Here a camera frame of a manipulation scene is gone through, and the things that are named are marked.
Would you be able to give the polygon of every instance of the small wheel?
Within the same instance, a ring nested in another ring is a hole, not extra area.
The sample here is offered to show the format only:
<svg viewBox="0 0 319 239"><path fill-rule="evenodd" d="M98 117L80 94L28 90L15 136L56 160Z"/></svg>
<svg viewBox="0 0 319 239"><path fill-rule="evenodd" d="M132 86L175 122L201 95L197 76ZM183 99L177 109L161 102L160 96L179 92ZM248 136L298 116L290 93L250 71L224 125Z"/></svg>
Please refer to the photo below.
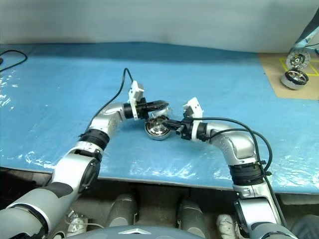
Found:
<svg viewBox="0 0 319 239"><path fill-rule="evenodd" d="M285 86L292 90L301 89L308 80L307 74L296 68L287 71L280 79Z"/></svg>
<svg viewBox="0 0 319 239"><path fill-rule="evenodd" d="M288 69L302 69L308 66L310 62L310 54L304 49L292 50L286 59Z"/></svg>
<svg viewBox="0 0 319 239"><path fill-rule="evenodd" d="M151 139L164 140L170 135L170 130L162 124L167 119L166 116L157 116L145 122L145 132Z"/></svg>

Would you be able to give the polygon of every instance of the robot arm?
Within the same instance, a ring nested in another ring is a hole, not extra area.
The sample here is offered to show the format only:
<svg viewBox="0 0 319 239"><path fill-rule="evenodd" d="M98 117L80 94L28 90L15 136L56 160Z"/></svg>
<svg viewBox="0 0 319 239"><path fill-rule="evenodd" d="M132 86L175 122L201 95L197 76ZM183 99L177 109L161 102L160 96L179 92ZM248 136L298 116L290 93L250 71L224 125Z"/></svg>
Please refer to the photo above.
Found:
<svg viewBox="0 0 319 239"><path fill-rule="evenodd" d="M245 133L230 131L211 138L215 133L230 129L223 123L203 123L202 109L196 98L184 105L182 121L167 120L163 124L187 140L202 140L217 146L225 157L237 193L235 210L241 234L251 239L296 237L281 224L278 209L262 174L253 140Z"/></svg>
<svg viewBox="0 0 319 239"><path fill-rule="evenodd" d="M110 104L91 121L86 132L59 160L51 183L34 189L0 211L0 238L42 239L60 222L71 203L98 177L103 152L126 119L147 119L148 112L167 107L164 101L147 103L143 87L133 81L129 103Z"/></svg>

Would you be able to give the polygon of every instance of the plastic sheet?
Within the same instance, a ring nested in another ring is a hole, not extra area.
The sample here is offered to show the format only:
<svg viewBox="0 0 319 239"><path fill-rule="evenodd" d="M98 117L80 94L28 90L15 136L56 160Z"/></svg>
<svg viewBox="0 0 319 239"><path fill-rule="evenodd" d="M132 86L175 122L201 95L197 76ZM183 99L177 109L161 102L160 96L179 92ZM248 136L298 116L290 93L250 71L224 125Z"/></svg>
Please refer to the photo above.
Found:
<svg viewBox="0 0 319 239"><path fill-rule="evenodd" d="M256 54L146 43L7 47L24 50L29 60L1 75L2 167L52 172L95 111L118 90L128 67L148 101L170 102L174 119L182 119L183 103L196 96L204 116L240 120L262 133L274 151L270 181L275 191L318 193L319 105L277 98ZM116 102L127 101L129 86L126 82ZM260 148L267 160L266 147ZM122 123L111 139L99 176L232 185L218 148L176 135L154 141L144 122L133 120Z"/></svg>

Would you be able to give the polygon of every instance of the black cord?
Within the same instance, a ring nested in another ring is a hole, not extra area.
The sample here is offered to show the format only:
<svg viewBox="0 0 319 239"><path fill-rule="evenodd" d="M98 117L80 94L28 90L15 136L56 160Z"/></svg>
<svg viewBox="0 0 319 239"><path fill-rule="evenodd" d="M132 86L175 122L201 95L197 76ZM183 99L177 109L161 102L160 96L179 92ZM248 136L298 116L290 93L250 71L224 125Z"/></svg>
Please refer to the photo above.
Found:
<svg viewBox="0 0 319 239"><path fill-rule="evenodd" d="M193 120L219 120L219 121L227 121L227 122L232 122L232 123L239 124L239 125L243 126L245 129L247 129L247 131L248 131L248 132L250 133L250 135L251 135L251 138L252 138L253 141L254 141L257 161L260 163L260 170L261 170L262 175L263 175L263 177L265 178L265 181L266 181L266 183L267 183L267 185L268 185L270 194L271 194L271 196L272 196L272 198L273 198L273 200L274 200L274 203L275 203L275 205L276 205L276 208L277 208L277 210L278 210L279 217L280 217L280 219L281 219L281 221L282 221L283 226L286 227L286 228L288 228L288 227L287 227L286 220L285 220L285 217L284 217L284 214L283 214L283 212L282 212L282 210L281 210L281 208L280 208L280 205L279 205L279 203L278 203L278 200L277 200L277 198L276 198L276 195L275 195L275 193L274 193L274 190L273 190L273 188L272 188L272 186L271 186L271 184L270 184L270 182L269 182L269 180L268 180L268 178L267 178L267 175L266 175L266 172L265 172L264 168L262 167L262 163L261 163L261 160L260 160L260 154L259 154L259 148L258 148L258 142L257 142L257 140L256 140L256 137L255 137L255 135L254 135L254 132L253 132L247 125L245 125L244 123L242 123L242 122L240 122L240 121L237 121L237 120L234 120L234 119L220 118L220 117L203 117L203 118L191 118L191 119L193 119Z"/></svg>
<svg viewBox="0 0 319 239"><path fill-rule="evenodd" d="M221 130L221 131L213 134L208 139L212 139L212 138L214 138L214 137L216 137L216 136L218 136L218 135L220 135L222 133L231 132L231 131L245 131L245 132L248 132L248 130L245 129L245 128L229 128L229 129ZM268 157L267 164L266 164L266 166L264 168L265 172L267 172L267 170L269 169L269 167L270 167L270 165L271 165L271 163L273 161L273 151L271 149L271 146L270 146L269 142L266 140L266 138L262 134L260 134L260 133L258 133L256 131L253 131L253 133L255 135L257 135L259 138L261 138L264 141L265 145L267 146L269 157Z"/></svg>
<svg viewBox="0 0 319 239"><path fill-rule="evenodd" d="M88 130L88 128L90 127L91 123L92 123L92 120L94 119L95 116L97 116L99 114L99 112L104 109L107 105L109 105L113 100L116 99L117 96L119 96L119 94L121 93L122 89L123 89L123 85L124 85L124 82L125 82L125 76L126 76L126 73L129 74L129 77L131 79L131 82L133 82L133 77L130 73L130 71L128 70L128 68L124 68L124 71L123 71L123 76L122 76L122 81L121 81L121 86L119 88L119 91L108 101L106 102L95 114L94 116L91 118L91 121L90 123L88 124L86 130Z"/></svg>
<svg viewBox="0 0 319 239"><path fill-rule="evenodd" d="M316 43L316 44L313 44L313 45L307 45L306 47L308 47L308 46L317 46L317 45L319 45L319 42Z"/></svg>
<svg viewBox="0 0 319 239"><path fill-rule="evenodd" d="M24 56L24 59L23 59L22 61L19 61L18 63L15 63L15 64L13 64L13 65L7 66L7 67L5 67L5 68L3 68L3 69L0 69L0 72L5 71L5 70L7 70L7 69L10 69L10 68L12 68L12 67L14 67L14 66L20 65L21 63L25 62L25 61L28 59L28 56L27 56L27 55L25 55L22 51L17 51L17 50L7 50L7 51L4 51L4 52L2 52L2 53L0 54L0 56L6 54L6 53L8 53L8 52L17 52L17 53L20 53L20 54L22 54L22 55Z"/></svg>

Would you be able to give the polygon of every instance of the table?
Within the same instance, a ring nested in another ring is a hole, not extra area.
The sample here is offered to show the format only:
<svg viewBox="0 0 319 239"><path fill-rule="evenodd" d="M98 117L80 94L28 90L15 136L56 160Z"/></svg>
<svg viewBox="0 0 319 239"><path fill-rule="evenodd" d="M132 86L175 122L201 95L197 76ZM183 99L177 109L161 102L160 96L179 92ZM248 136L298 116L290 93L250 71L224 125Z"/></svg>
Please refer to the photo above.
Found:
<svg viewBox="0 0 319 239"><path fill-rule="evenodd" d="M29 59L1 73L0 166L52 172L91 116L118 90L128 67L148 101L166 100L171 117L197 97L206 117L240 120L270 142L276 192L319 192L319 104L277 98L257 54L155 43L3 45ZM3 56L5 64L20 59ZM129 82L116 102L128 99ZM260 143L262 159L266 147ZM128 120L111 139L100 178L229 189L218 148L172 135L154 141Z"/></svg>

